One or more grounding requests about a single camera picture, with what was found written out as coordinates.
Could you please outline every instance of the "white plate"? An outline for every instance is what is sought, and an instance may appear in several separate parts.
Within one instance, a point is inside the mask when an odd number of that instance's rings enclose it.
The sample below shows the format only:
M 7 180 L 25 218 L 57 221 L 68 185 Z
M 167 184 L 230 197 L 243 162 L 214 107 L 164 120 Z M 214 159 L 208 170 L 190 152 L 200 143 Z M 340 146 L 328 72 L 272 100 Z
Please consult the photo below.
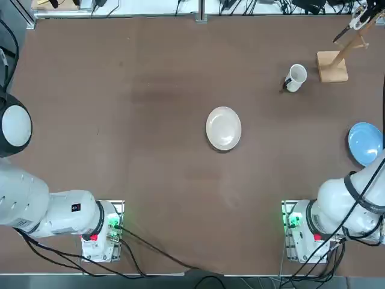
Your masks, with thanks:
M 207 118 L 207 138 L 216 149 L 228 151 L 234 148 L 241 138 L 241 132 L 241 121 L 229 107 L 217 107 Z

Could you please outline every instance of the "robotic arm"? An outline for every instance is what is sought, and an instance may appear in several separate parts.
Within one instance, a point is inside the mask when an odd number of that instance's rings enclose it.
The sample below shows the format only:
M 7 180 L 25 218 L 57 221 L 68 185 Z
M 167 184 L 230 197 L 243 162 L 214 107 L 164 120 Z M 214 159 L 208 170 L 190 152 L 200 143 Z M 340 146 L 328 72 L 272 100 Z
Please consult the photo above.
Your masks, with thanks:
M 95 262 L 112 261 L 119 223 L 112 203 L 95 200 L 89 191 L 50 193 L 44 181 L 0 160 L 0 225 L 31 237 L 81 235 L 82 254 Z
M 300 262 L 306 262 L 314 251 L 316 254 L 310 263 L 319 261 L 329 250 L 330 242 L 321 248 L 319 246 L 340 226 L 357 200 L 358 205 L 337 231 L 334 240 L 349 236 L 359 237 L 372 232 L 363 240 L 385 243 L 382 218 L 385 213 L 385 168 L 380 169 L 365 195 L 360 198 L 384 158 L 385 151 L 361 171 L 351 172 L 341 179 L 325 181 L 319 188 L 317 200 L 297 202 L 290 216 L 294 216 L 297 221 L 291 222 L 291 231 Z

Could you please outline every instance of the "brown table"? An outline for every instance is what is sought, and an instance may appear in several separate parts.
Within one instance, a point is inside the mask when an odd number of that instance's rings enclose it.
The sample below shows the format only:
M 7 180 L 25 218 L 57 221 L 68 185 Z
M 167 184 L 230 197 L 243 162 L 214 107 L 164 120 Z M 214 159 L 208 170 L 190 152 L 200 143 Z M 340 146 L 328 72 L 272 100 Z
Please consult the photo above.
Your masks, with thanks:
M 313 198 L 328 178 L 359 169 L 345 148 L 348 129 L 381 128 L 383 29 L 346 60 L 348 82 L 319 82 L 315 54 L 336 49 L 349 18 L 44 20 L 28 31 L 14 80 L 34 135 L 12 162 L 53 192 L 124 199 L 125 226 L 187 263 L 277 275 L 280 201 Z M 307 67 L 308 80 L 280 94 L 293 63 Z M 212 151 L 204 134 L 220 105 L 242 122 L 228 154 Z M 0 272 L 70 272 L 37 258 L 11 228 L 0 235 Z M 44 242 L 80 252 L 78 237 Z M 131 243 L 146 272 L 184 271 Z M 384 247 L 349 244 L 339 274 L 385 276 L 384 259 Z M 127 256 L 112 267 L 134 272 Z

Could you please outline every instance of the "wooden stand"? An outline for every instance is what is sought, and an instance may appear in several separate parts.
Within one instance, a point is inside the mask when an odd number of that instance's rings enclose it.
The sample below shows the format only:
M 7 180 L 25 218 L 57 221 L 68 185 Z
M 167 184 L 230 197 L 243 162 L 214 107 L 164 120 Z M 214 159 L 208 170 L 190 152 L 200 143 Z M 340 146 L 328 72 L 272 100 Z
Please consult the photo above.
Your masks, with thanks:
M 363 35 L 381 16 L 379 13 L 362 29 L 357 31 L 353 39 L 341 51 L 319 51 L 317 52 L 317 65 L 319 76 L 322 82 L 342 82 L 348 80 L 348 71 L 345 64 L 345 57 L 353 48 L 364 47 L 368 48 L 369 44 L 365 43 Z

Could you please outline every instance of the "label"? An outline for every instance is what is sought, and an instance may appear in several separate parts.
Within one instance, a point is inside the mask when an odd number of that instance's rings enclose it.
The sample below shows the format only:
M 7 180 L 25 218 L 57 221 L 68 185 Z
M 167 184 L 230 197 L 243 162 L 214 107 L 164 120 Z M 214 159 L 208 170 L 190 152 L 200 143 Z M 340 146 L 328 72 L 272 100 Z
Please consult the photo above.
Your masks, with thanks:
M 71 206 L 71 212 L 78 212 L 80 211 L 80 204 L 73 204 Z
M 76 230 L 74 230 L 72 227 L 68 227 L 68 228 L 63 228 L 63 229 L 52 231 L 52 233 L 54 235 L 67 234 L 67 233 L 75 233 L 75 232 L 76 232 Z
M 24 228 L 24 227 L 28 227 L 30 224 L 32 223 L 32 221 L 30 220 L 26 220 L 26 219 L 23 219 L 23 218 L 17 218 L 15 220 L 13 220 L 12 222 L 8 223 L 7 225 L 8 226 L 11 226 L 11 227 L 15 227 L 15 228 Z

